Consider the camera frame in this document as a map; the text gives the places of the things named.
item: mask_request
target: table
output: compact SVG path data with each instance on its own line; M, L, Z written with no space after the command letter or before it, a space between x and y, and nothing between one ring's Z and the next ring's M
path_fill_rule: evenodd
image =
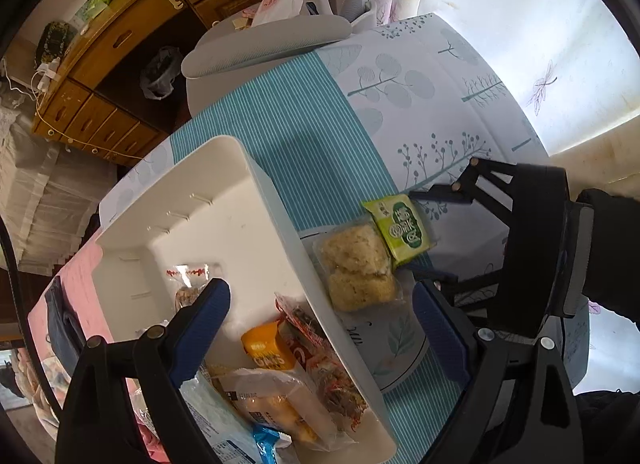
M100 204L103 227L219 134L244 143L299 231L356 218L363 200L449 183L473 155L548 162L497 74L445 22L421 16L293 58L228 94L118 183ZM431 202L425 212L438 239L427 263L463 277L502 265L507 228L477 203ZM393 464L420 461L459 395L428 351L385 395Z

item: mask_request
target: packaged pastry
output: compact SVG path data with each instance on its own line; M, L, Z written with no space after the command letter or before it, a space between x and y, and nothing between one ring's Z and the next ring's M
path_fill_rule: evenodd
M212 279L224 277L220 264L179 264L164 271L164 277L175 293L177 313L182 307L193 305L202 290Z
M426 217L418 215L405 194L370 200L362 205L371 213L382 233L393 257L394 269L434 247L433 236L425 227L428 224Z
M336 311L353 313L402 300L385 240L371 218L336 228L316 241L314 250Z
M258 367L287 372L315 391L331 414L344 418L337 419L339 428L358 427L367 403L333 349L313 345L285 320L255 327L241 339Z
M287 433L316 450L332 451L353 443L338 430L316 394L286 372L240 368L218 379L236 409L256 424Z

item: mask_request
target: storage box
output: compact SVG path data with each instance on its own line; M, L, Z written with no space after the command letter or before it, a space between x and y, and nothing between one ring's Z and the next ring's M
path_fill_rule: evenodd
M353 444L337 452L300 448L303 464L378 464L396 452L385 403L338 320L270 178L234 137L210 139L147 188L98 237L93 273L115 341L170 319L166 267L217 263L231 307L207 361L254 367L240 336L276 317L274 294L306 298L358 390L369 404Z

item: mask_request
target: blue gripper pad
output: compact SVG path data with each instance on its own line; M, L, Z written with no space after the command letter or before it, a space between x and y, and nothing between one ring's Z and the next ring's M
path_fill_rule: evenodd
M169 370L169 378L175 388L180 388L182 383L193 379L225 320L230 305L231 291L228 284L224 280L213 279L190 306L196 308L196 312L175 344L173 364Z
M451 381L466 388L471 380L467 370L467 351L462 339L444 314L433 293L422 282L414 287L414 313L424 330L436 358Z

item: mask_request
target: blue striped fabric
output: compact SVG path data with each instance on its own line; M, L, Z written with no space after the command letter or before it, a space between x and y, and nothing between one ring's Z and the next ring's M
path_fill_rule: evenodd
M316 53L251 80L182 126L171 136L175 162L220 134L242 141L299 231L349 221L362 213L361 201L398 192ZM459 395L429 352L385 395L399 441L390 462L419 462Z

